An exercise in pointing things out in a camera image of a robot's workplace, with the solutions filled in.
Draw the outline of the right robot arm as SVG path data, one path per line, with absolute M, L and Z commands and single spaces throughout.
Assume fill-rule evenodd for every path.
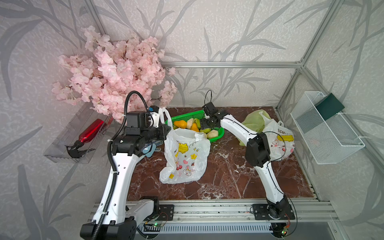
M 245 144 L 245 159 L 256 169 L 261 179 L 266 193 L 269 217 L 273 220 L 287 217 L 291 213 L 290 203 L 270 166 L 271 151 L 266 134 L 250 130 L 224 109 L 218 110 L 216 107 L 205 105 L 203 110 L 206 117 L 200 120 L 202 129 L 223 128 Z

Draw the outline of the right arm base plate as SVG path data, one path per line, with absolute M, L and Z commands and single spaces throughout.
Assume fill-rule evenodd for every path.
M 268 204 L 253 204 L 250 212 L 257 221 L 288 221 L 296 219 L 295 211 L 291 205 L 279 210 L 270 207 Z

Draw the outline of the green plastic basket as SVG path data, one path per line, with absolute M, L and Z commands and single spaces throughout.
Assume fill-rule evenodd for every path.
M 186 113 L 186 114 L 182 114 L 179 116 L 171 117 L 171 120 L 172 120 L 172 122 L 181 121 L 181 120 L 187 121 L 190 118 L 196 118 L 199 120 L 203 119 L 203 118 L 205 118 L 205 112 L 203 110 L 199 110 L 199 111 L 195 111 L 195 112 L 191 112 L 191 113 Z M 221 139 L 225 134 L 225 130 L 223 128 L 219 128 L 219 129 L 217 129 L 217 131 L 218 131 L 218 136 L 210 139 L 211 143 L 214 143 L 217 140 Z

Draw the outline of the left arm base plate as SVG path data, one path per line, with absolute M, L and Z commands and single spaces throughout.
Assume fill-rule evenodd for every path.
M 159 205 L 159 209 L 145 218 L 148 221 L 172 221 L 175 213 L 175 205 Z

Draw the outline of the white printed plastic bag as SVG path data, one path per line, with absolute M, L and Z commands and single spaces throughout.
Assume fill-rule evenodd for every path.
M 211 142 L 204 133 L 191 130 L 195 121 L 187 122 L 187 128 L 174 129 L 169 111 L 161 109 L 161 122 L 172 127 L 164 141 L 167 165 L 160 172 L 163 184 L 181 184 L 198 181 L 206 172 Z

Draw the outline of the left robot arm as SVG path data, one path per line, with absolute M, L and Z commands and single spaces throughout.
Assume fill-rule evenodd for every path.
M 165 141 L 171 126 L 165 108 L 148 112 L 131 112 L 117 135 L 109 140 L 107 156 L 111 170 L 100 205 L 91 222 L 82 225 L 84 240 L 132 240 L 138 226 L 160 210 L 156 197 L 145 197 L 130 209 L 126 208 L 128 191 L 136 165 L 151 157 L 157 143 Z

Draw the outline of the orange pear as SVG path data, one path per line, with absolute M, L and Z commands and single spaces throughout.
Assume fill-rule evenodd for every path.
M 199 132 L 200 129 L 198 128 L 197 124 L 196 123 L 193 123 L 192 126 L 191 126 L 191 130 L 192 131 L 195 131 L 195 132 Z
M 181 128 L 181 129 L 186 129 L 188 125 L 187 122 L 184 120 L 174 121 L 173 124 L 175 127 Z

